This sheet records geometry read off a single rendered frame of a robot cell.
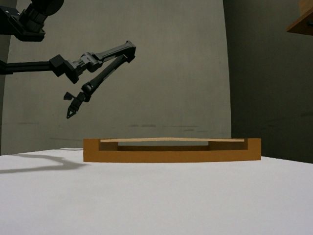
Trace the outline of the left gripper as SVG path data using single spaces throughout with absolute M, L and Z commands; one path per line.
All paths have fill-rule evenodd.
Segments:
M 78 101 L 76 106 L 73 106 L 72 104 L 70 104 L 70 106 L 68 107 L 68 110 L 67 110 L 67 119 L 69 119 L 70 117 L 72 117 L 73 115 L 76 114 L 76 112 L 79 110 L 79 107 L 81 104 L 82 104 L 82 101 L 80 101 L 80 100 Z M 72 112 L 72 114 L 70 114 L 70 111 Z

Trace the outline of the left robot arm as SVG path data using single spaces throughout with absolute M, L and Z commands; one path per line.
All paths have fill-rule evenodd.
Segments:
M 64 100 L 71 100 L 72 98 L 74 98 L 74 100 L 71 102 L 73 106 L 76 106 L 79 100 L 82 102 L 89 102 L 91 95 L 96 91 L 96 89 L 108 76 L 110 76 L 123 63 L 125 63 L 126 61 L 130 63 L 135 58 L 135 55 L 134 55 L 135 49 L 136 49 L 136 46 L 133 45 L 129 40 L 127 40 L 125 44 L 115 47 L 113 49 L 104 51 L 102 53 L 94 54 L 93 52 L 91 53 L 86 52 L 80 57 L 78 61 L 71 62 L 68 59 L 67 61 L 76 70 L 76 76 L 77 76 L 77 81 L 78 81 L 79 76 L 86 69 L 90 71 L 91 73 L 95 72 L 98 68 L 102 67 L 104 62 L 117 57 L 94 79 L 92 79 L 90 82 L 85 83 L 81 88 L 83 92 L 79 92 L 77 97 L 66 92 L 66 94 L 64 95 Z

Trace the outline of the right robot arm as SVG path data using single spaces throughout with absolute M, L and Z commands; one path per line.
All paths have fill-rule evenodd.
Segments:
M 43 37 L 42 29 L 48 16 L 55 14 L 63 5 L 64 0 L 31 0 L 20 16 L 11 15 L 9 21 L 24 36 Z

